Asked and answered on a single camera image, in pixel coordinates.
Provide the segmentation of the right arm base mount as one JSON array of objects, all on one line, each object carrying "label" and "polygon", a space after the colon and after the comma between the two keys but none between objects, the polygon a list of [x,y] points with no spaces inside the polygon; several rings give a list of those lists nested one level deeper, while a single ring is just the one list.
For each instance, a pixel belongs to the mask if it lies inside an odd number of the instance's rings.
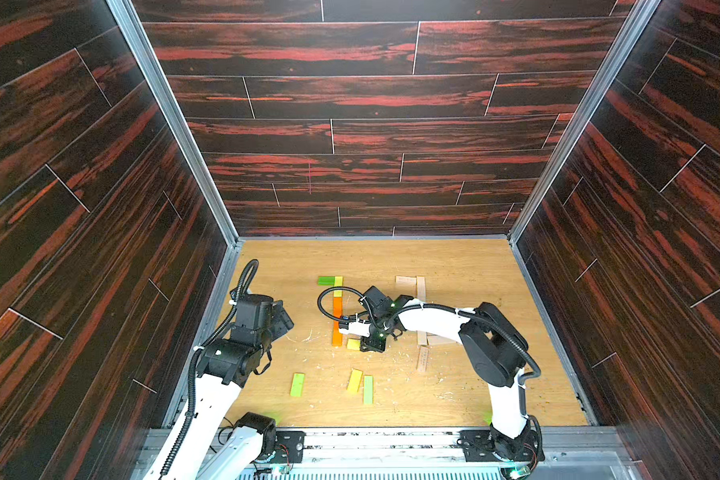
[{"label": "right arm base mount", "polygon": [[482,430],[461,430],[457,445],[467,462],[526,462],[544,461],[539,432],[530,425],[516,438],[510,438],[493,427]]}]

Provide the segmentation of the natural wood block long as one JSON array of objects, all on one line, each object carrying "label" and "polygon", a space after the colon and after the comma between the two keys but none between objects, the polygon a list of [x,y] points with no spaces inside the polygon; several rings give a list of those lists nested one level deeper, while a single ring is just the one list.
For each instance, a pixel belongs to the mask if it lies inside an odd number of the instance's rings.
[{"label": "natural wood block long", "polygon": [[424,276],[416,277],[416,298],[422,302],[427,300],[426,278]]}]

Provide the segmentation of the dark orange block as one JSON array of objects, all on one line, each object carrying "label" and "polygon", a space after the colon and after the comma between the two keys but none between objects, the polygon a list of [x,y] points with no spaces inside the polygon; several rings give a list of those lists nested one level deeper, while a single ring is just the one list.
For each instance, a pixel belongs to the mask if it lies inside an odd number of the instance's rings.
[{"label": "dark orange block", "polygon": [[333,316],[340,320],[343,316],[343,298],[342,297],[333,297]]}]

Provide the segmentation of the yellow-green block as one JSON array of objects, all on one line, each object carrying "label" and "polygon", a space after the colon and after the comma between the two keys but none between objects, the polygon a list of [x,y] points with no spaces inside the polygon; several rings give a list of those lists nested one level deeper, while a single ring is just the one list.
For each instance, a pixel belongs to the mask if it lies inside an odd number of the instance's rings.
[{"label": "yellow-green block", "polygon": [[[343,285],[343,280],[344,280],[344,278],[343,278],[342,276],[335,276],[335,277],[334,277],[334,286],[335,286],[335,287],[340,287],[340,286],[342,286],[342,285]],[[341,297],[342,297],[342,291],[341,291],[341,290],[334,290],[334,291],[333,291],[333,296],[334,296],[335,298],[341,298]]]}]

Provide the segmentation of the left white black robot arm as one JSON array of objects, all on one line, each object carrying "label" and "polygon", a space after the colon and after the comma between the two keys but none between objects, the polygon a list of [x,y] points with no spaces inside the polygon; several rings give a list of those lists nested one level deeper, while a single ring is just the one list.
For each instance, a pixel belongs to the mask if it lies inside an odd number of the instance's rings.
[{"label": "left white black robot arm", "polygon": [[227,411],[252,375],[272,361],[272,344],[293,327],[281,301],[249,292],[259,261],[249,261],[231,291],[232,310],[193,348],[180,419],[147,469],[147,479],[196,479]]}]

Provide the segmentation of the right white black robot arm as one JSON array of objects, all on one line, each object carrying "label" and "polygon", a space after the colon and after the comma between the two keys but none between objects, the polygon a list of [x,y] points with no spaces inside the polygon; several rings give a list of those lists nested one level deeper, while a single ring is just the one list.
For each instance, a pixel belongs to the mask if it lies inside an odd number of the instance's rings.
[{"label": "right white black robot arm", "polygon": [[[347,315],[326,310],[323,298],[338,291],[356,295],[362,310]],[[526,382],[540,377],[541,368],[527,341],[494,304],[457,308],[410,295],[393,299],[375,286],[364,292],[336,286],[319,294],[317,308],[341,334],[352,336],[361,352],[383,353],[388,338],[407,331],[461,345],[475,373],[489,385],[492,417],[484,450],[499,461],[525,462],[530,470],[544,459],[540,423],[526,408]]]}]

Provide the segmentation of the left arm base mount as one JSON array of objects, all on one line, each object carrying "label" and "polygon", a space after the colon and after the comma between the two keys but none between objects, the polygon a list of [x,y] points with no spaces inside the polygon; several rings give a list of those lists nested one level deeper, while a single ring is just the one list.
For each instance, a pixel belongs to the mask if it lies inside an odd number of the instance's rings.
[{"label": "left arm base mount", "polygon": [[275,429],[261,433],[252,427],[238,427],[224,444],[221,453],[231,453],[244,465],[298,464],[303,460],[306,433]]}]

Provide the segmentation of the natural wood block printed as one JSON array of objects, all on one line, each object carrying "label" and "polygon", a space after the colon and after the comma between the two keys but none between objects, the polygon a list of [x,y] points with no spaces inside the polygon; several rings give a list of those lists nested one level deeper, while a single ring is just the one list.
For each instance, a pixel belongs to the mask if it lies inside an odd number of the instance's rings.
[{"label": "natural wood block printed", "polygon": [[396,276],[395,277],[395,284],[397,286],[415,286],[417,283],[416,277],[410,277],[410,276]]}]

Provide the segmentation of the natural wood block short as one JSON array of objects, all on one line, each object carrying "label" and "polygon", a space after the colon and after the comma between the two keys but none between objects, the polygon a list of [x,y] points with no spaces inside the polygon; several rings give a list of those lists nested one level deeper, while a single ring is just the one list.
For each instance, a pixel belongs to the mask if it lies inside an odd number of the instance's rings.
[{"label": "natural wood block short", "polygon": [[428,335],[427,336],[427,344],[429,346],[438,346],[438,345],[448,345],[455,343],[455,340],[438,336],[438,335]]}]

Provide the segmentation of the yellow block small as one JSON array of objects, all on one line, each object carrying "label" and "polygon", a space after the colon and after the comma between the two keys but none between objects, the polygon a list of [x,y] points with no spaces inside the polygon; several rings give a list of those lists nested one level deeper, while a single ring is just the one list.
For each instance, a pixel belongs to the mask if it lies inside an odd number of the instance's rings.
[{"label": "yellow block small", "polygon": [[358,369],[352,369],[347,383],[346,391],[351,394],[357,394],[363,381],[364,373]]}]

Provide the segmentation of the natural wood block bottom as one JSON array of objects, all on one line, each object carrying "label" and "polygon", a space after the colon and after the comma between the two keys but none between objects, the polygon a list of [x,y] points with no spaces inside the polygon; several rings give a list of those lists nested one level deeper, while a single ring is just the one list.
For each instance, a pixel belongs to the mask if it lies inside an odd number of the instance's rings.
[{"label": "natural wood block bottom", "polygon": [[425,373],[427,371],[428,362],[430,356],[430,349],[428,346],[420,346],[418,350],[417,366],[416,370],[419,373]]}]

